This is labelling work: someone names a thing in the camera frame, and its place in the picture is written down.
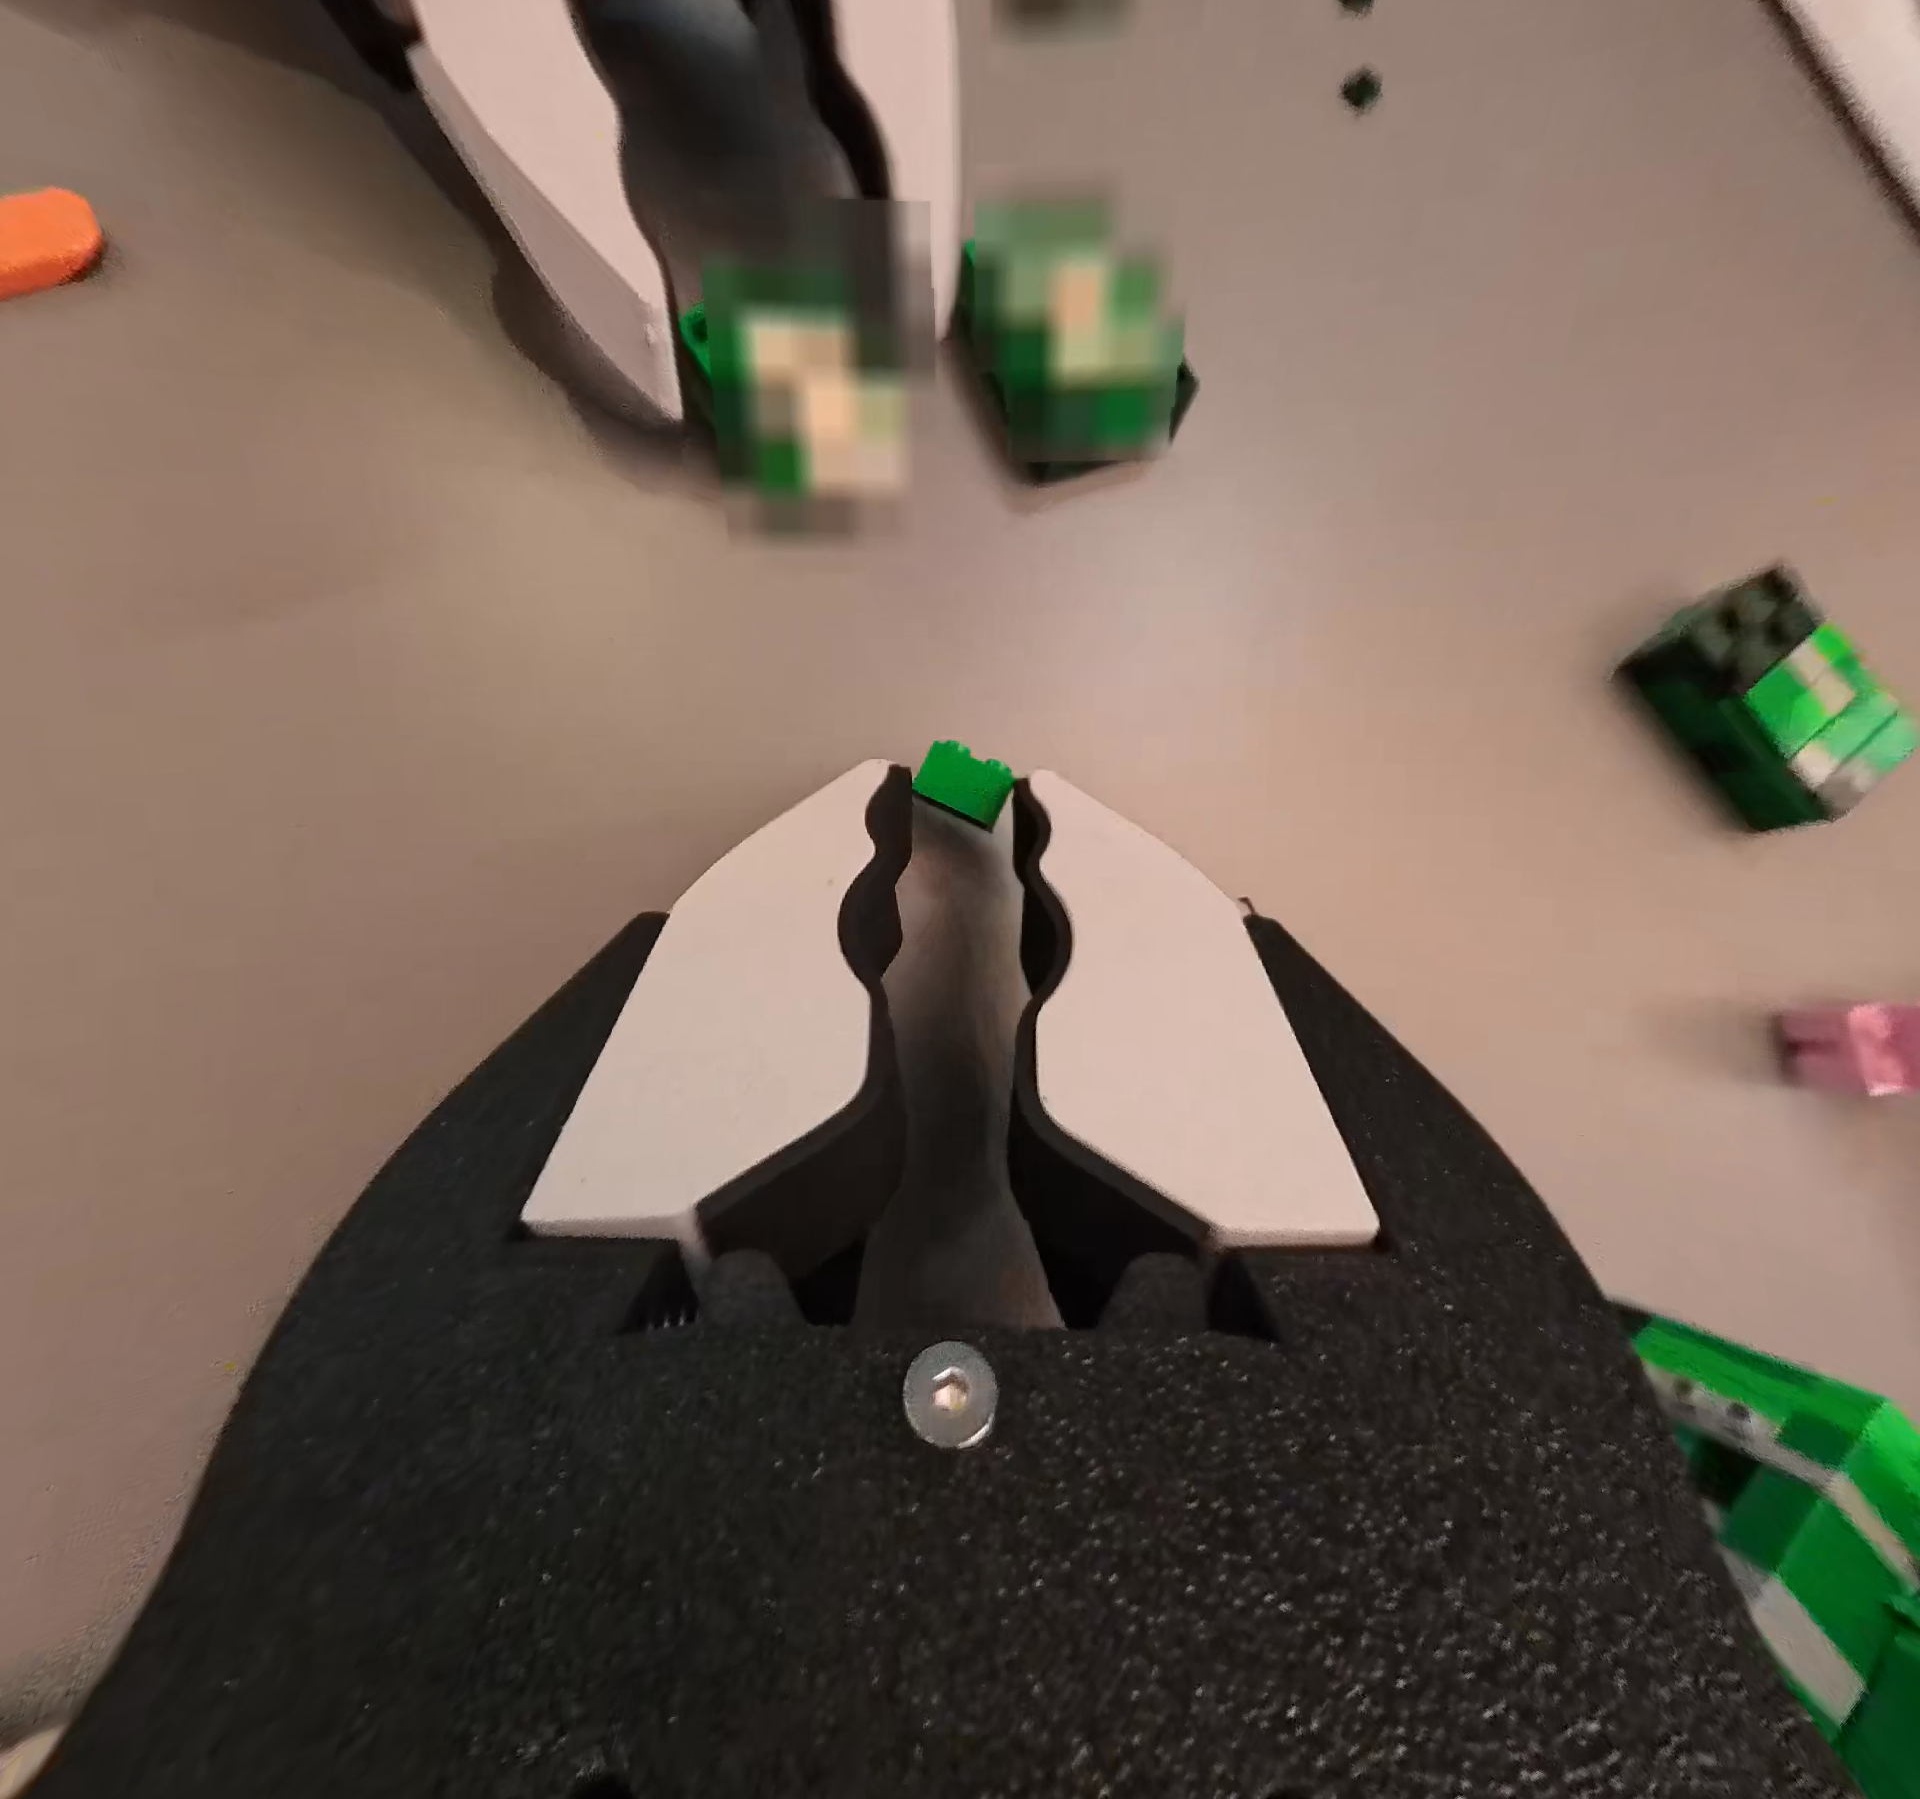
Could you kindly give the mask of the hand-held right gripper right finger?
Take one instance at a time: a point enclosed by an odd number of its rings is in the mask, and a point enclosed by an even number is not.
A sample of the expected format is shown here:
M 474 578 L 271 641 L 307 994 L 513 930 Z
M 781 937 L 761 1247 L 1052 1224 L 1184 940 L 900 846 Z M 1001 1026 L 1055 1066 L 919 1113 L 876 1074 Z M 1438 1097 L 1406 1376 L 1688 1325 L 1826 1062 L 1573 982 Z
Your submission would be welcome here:
M 1144 1258 L 1362 1256 L 1379 1209 L 1255 947 L 1187 858 L 1051 770 L 1016 786 L 1020 972 L 1008 1181 L 1057 1318 Z

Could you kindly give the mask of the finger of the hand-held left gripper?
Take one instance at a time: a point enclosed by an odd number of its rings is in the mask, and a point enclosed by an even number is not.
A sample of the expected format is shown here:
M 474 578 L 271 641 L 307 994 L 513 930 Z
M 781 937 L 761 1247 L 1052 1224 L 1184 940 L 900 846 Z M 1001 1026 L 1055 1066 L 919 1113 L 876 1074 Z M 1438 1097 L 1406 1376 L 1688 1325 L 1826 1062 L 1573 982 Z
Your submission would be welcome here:
M 682 424 L 672 295 L 623 176 L 620 114 L 571 0 L 408 0 L 419 95 L 614 404 Z
M 960 266 L 955 0 L 787 0 L 806 89 L 851 176 L 884 203 L 928 287 L 928 332 L 954 320 Z

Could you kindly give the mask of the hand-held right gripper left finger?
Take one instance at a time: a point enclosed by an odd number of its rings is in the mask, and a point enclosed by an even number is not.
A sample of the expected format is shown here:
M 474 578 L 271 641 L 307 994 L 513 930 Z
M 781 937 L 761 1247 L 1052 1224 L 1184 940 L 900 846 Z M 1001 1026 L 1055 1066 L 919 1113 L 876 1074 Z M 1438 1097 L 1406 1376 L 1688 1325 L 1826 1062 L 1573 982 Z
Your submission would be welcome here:
M 909 855 L 909 773 L 872 758 L 709 868 L 664 914 L 520 1229 L 664 1241 L 695 1282 L 765 1256 L 806 1321 L 849 1325 L 905 1174 L 885 969 Z

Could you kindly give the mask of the small bright green lego brick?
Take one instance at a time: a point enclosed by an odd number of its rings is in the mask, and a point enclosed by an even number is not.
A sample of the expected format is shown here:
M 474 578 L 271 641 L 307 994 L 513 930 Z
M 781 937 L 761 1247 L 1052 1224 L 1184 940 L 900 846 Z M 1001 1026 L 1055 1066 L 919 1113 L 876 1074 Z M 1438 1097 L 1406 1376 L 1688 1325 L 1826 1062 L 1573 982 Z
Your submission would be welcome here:
M 913 797 L 990 833 L 1016 794 L 1016 770 L 994 758 L 977 758 L 955 738 L 928 745 L 913 773 Z

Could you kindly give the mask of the green pixelated lego block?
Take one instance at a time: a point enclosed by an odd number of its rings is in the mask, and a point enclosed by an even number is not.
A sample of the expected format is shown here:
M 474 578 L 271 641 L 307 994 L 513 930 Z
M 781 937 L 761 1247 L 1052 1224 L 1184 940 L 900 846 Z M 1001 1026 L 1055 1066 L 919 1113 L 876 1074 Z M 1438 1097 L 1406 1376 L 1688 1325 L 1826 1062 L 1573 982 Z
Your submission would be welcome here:
M 1745 833 L 1830 825 L 1918 754 L 1918 718 L 1791 564 L 1666 618 L 1616 683 Z

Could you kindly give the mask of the pink lego pig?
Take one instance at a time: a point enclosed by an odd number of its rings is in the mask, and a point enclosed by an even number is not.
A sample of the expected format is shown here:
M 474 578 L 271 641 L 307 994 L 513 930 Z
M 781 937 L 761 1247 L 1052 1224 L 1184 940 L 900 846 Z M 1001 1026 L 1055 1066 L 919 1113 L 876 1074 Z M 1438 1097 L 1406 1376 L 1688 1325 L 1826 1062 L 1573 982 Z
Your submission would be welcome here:
M 1918 1095 L 1918 1006 L 1789 1007 L 1774 1035 L 1783 1073 L 1799 1089 L 1869 1100 Z

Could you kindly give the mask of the tall green pixelated lego tower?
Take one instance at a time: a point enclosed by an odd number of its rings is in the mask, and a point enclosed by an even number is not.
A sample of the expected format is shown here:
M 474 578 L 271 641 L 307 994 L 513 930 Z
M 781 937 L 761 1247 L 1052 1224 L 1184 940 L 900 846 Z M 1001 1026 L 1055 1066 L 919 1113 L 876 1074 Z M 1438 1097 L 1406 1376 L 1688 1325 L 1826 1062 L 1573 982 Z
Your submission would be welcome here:
M 1918 1429 L 1845 1380 L 1618 1318 L 1789 1688 L 1865 1798 L 1915 1798 Z

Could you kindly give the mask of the orange brick separator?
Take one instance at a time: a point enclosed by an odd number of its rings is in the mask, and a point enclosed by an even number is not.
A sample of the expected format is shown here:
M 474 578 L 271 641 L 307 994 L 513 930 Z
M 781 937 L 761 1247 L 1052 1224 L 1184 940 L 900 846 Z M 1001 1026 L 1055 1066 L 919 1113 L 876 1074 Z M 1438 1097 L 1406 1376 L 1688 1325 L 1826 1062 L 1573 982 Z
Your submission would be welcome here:
M 95 273 L 106 256 L 106 229 L 76 191 L 46 186 L 3 194 L 3 292 L 26 299 Z

